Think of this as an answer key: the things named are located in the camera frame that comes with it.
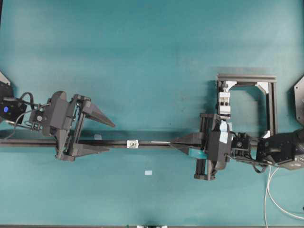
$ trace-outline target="white label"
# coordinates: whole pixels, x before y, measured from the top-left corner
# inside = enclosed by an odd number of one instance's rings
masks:
[[[95,140],[102,140],[101,134],[95,134],[94,139]]]
[[[144,171],[144,174],[145,174],[145,175],[152,175],[152,170],[145,170],[145,171]]]
[[[227,132],[227,123],[226,121],[221,121],[221,124],[219,126],[219,130],[220,130],[220,136],[219,136],[219,141],[222,143],[226,143],[228,142],[228,132]]]

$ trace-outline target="black aluminum bar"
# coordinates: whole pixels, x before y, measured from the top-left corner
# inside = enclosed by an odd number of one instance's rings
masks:
[[[173,149],[169,143],[139,140],[138,149]],[[81,144],[106,148],[127,148],[127,140],[79,140]],[[0,147],[55,147],[51,139],[6,139],[0,140]]]
[[[218,81],[276,82],[275,75],[218,74]]]

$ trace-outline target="teal tabletop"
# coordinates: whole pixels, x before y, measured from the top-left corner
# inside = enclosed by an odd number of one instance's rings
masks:
[[[85,137],[168,140],[215,112],[217,73],[277,76],[279,132],[301,125],[291,88],[304,73],[302,0],[4,0],[0,71],[20,96],[86,95],[116,124]],[[231,93],[233,130],[265,129],[264,95]],[[6,123],[1,129],[11,129]],[[113,149],[75,162],[54,148],[0,148],[0,224],[264,225],[267,172],[231,161],[193,178],[178,150]],[[279,170],[271,191],[304,212],[304,170]],[[304,225],[267,200],[270,225]]]

